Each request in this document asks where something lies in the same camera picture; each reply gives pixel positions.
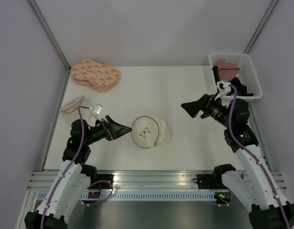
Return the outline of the white round mesh laundry bag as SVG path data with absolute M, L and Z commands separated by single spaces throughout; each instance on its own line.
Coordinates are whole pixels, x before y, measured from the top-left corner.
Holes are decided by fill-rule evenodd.
M 172 139 L 169 124 L 159 116 L 140 116 L 131 128 L 133 141 L 143 149 L 164 147 Z

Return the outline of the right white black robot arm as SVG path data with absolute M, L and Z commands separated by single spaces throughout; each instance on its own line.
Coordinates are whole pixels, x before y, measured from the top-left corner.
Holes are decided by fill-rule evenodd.
M 290 229 L 294 226 L 294 203 L 280 190 L 262 156 L 259 142 L 248 125 L 247 101 L 236 98 L 224 106 L 215 95 L 204 94 L 200 99 L 182 103 L 181 107 L 195 118 L 211 117 L 226 130 L 224 138 L 243 165 L 251 183 L 247 184 L 230 164 L 214 168 L 212 183 L 227 187 L 244 205 L 254 229 Z

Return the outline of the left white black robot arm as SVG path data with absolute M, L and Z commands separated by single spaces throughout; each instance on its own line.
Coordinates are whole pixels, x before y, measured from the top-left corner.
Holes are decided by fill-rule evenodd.
M 96 167 L 86 164 L 91 153 L 89 146 L 102 139 L 118 139 L 131 131 L 108 115 L 97 120 L 95 126 L 90 126 L 83 118 L 73 121 L 59 172 L 41 204 L 34 212 L 26 214 L 25 227 L 66 229 L 81 195 L 98 185 Z

